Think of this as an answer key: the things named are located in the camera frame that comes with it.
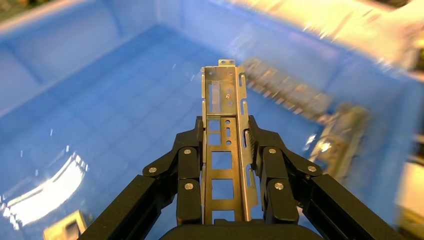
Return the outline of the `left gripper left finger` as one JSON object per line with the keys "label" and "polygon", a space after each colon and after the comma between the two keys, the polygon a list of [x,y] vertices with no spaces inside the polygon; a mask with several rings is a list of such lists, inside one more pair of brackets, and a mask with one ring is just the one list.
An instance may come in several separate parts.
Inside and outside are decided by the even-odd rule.
{"label": "left gripper left finger", "polygon": [[178,133],[171,150],[148,164],[79,239],[143,240],[174,197],[177,224],[201,224],[203,131],[198,116],[194,129]]}

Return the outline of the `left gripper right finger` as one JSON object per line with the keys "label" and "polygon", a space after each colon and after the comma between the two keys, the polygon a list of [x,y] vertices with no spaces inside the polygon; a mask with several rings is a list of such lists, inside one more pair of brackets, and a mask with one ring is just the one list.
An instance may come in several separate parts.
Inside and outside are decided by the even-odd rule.
{"label": "left gripper right finger", "polygon": [[289,150],[280,135],[248,117],[253,170],[263,220],[300,240],[400,240],[388,223],[315,163]]}

